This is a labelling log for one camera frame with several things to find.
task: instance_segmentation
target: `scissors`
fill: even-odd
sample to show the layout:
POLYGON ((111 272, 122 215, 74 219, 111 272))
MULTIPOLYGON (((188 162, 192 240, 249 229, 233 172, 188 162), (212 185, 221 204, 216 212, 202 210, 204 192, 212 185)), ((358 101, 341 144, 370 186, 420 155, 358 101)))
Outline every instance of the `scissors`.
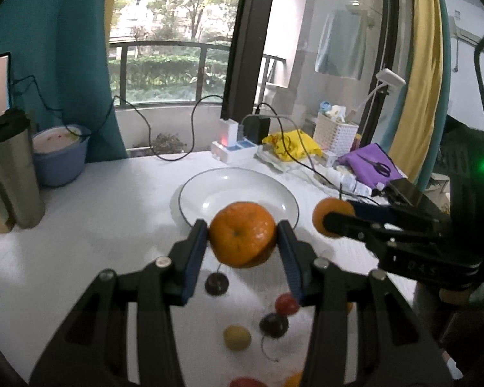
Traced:
POLYGON ((383 177, 391 177, 391 168, 387 164, 383 163, 376 163, 375 161, 369 160, 368 158, 362 157, 360 154, 357 154, 362 160, 366 163, 369 163, 373 166, 375 171, 383 176, 383 177))

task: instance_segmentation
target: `white bowl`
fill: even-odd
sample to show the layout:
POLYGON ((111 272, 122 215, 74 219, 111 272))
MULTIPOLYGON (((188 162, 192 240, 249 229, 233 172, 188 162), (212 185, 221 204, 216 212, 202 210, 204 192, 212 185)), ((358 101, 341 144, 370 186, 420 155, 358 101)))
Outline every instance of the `white bowl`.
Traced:
POLYGON ((233 202, 256 202, 278 223, 288 220, 295 228, 299 206, 289 189, 262 173, 240 168, 212 169, 192 177, 179 193, 179 210, 189 225, 203 219, 208 225, 221 209, 233 202))
POLYGON ((78 144, 81 138, 77 135, 82 134, 75 125, 55 126, 34 135, 32 146, 36 154, 53 153, 78 144))

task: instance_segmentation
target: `yellow fruit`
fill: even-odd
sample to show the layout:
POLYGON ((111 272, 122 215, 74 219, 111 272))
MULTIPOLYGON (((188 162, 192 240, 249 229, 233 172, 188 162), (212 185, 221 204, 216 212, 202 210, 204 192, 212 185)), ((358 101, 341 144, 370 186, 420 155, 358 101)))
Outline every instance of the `yellow fruit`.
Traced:
POLYGON ((224 330, 224 343, 232 351, 243 351, 251 345, 251 333, 245 327, 231 325, 224 330))
POLYGON ((299 387, 299 383, 301 382, 301 378, 303 376, 303 371, 297 372, 292 377, 287 378, 283 387, 299 387))

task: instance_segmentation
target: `white container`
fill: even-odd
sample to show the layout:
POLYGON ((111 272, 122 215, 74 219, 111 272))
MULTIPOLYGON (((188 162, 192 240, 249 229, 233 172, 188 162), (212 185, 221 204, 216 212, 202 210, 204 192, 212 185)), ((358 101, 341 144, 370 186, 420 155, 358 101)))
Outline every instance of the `white container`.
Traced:
POLYGON ((321 150, 340 157, 350 152, 357 129, 358 125, 339 123, 319 113, 313 138, 321 150))
POLYGON ((81 130, 76 126, 56 126, 37 133, 32 139, 34 153, 47 154, 81 142, 81 130))

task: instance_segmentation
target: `blue bowl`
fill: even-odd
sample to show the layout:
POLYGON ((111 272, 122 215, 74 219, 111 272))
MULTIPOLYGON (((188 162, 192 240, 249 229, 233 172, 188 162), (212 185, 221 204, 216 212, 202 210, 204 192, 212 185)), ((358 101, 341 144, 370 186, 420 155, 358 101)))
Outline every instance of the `blue bowl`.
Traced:
MULTIPOLYGON (((84 126, 73 126, 78 127, 83 135, 90 133, 84 126)), ((34 153, 34 168, 39 183, 43 186, 58 187, 78 178, 84 169, 88 141, 89 137, 81 138, 78 144, 62 150, 45 154, 34 153)))

